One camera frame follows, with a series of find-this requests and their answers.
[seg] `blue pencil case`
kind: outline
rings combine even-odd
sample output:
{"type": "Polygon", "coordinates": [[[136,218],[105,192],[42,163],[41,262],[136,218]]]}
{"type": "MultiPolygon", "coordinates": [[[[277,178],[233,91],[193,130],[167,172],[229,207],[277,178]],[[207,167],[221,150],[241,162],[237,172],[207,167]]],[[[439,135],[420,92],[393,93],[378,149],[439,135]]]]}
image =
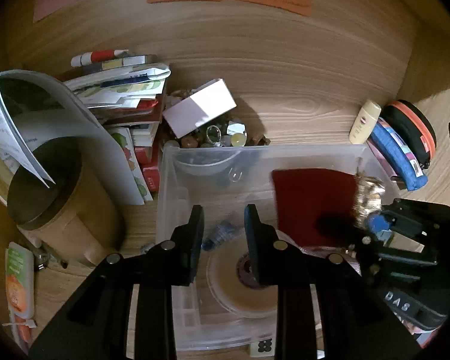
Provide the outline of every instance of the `blue pencil case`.
{"type": "Polygon", "coordinates": [[[388,163],[404,181],[408,191],[422,188],[428,181],[410,148],[393,128],[381,117],[370,138],[388,163]]]}

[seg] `black lid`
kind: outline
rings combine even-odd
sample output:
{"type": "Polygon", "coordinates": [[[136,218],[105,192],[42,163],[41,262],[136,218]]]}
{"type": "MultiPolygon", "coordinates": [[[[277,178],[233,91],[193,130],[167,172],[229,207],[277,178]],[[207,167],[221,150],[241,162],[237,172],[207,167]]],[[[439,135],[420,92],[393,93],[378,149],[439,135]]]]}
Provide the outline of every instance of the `black lid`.
{"type": "Polygon", "coordinates": [[[34,230],[55,217],[72,194],[82,171],[82,154],[75,138],[49,140],[34,150],[42,167],[55,181],[47,188],[20,166],[8,189],[8,214],[24,230],[34,230]]]}

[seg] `clear plastic container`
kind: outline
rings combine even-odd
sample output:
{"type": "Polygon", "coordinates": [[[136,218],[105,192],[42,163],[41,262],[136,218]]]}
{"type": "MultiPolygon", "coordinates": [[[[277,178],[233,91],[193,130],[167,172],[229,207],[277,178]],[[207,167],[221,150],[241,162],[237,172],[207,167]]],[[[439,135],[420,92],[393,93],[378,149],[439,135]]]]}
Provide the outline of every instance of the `clear plastic container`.
{"type": "MultiPolygon", "coordinates": [[[[398,188],[366,145],[167,148],[162,163],[156,240],[169,239],[175,227],[186,223],[194,204],[204,209],[205,236],[233,212],[243,212],[250,203],[257,206],[261,221],[276,229],[270,174],[274,169],[326,168],[354,174],[360,157],[361,170],[384,182],[383,203],[392,203],[398,188]]],[[[240,220],[235,225],[242,227],[243,216],[240,220]]],[[[276,315],[243,318],[215,299],[206,277],[210,256],[202,251],[197,277],[189,287],[172,288],[177,350],[233,347],[274,335],[276,315]]]]}

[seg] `wooden table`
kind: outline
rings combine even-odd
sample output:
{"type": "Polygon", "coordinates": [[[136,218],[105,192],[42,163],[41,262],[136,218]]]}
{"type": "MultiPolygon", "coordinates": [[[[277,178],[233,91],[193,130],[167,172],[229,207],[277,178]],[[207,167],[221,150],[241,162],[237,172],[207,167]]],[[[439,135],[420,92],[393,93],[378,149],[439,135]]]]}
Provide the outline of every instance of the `wooden table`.
{"type": "MultiPolygon", "coordinates": [[[[53,75],[68,69],[72,56],[107,48],[157,54],[171,66],[170,91],[224,78],[238,104],[236,115],[272,144],[345,143],[366,98],[385,104],[400,92],[425,102],[440,147],[430,183],[415,196],[450,204],[450,112],[439,112],[450,104],[450,93],[440,92],[450,88],[450,39],[443,38],[449,45],[443,52],[442,34],[424,31],[401,0],[312,0],[309,17],[239,1],[81,0],[35,24],[33,5],[6,0],[0,7],[0,70],[53,75]],[[406,74],[417,37],[421,43],[411,59],[416,66],[406,74]],[[447,67],[448,77],[440,82],[434,80],[439,66],[447,67]],[[423,75],[430,78],[426,90],[423,75]]],[[[156,202],[126,208],[124,255],[137,254],[154,239],[155,213],[156,202]]],[[[37,275],[36,333],[89,271],[72,265],[37,275]]],[[[248,357],[243,348],[179,356],[248,357]]]]}

